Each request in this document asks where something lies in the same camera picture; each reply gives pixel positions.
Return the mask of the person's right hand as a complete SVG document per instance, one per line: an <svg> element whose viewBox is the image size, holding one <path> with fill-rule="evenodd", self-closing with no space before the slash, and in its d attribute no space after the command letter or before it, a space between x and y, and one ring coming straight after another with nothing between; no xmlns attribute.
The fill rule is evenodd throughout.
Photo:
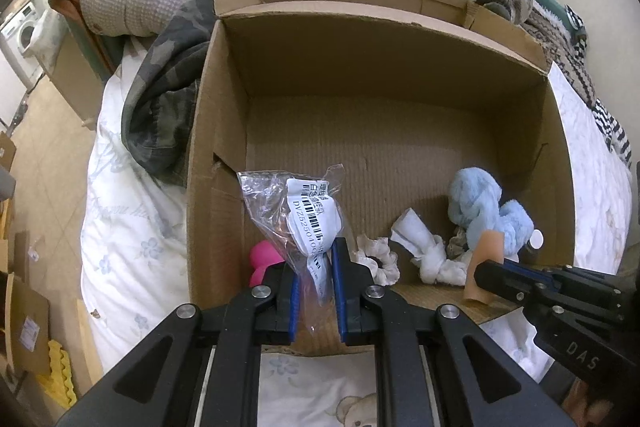
<svg viewBox="0 0 640 427"><path fill-rule="evenodd" d="M562 409L578 427L597 426L612 411L613 403L590 397L589 386L576 378L562 401Z"/></svg>

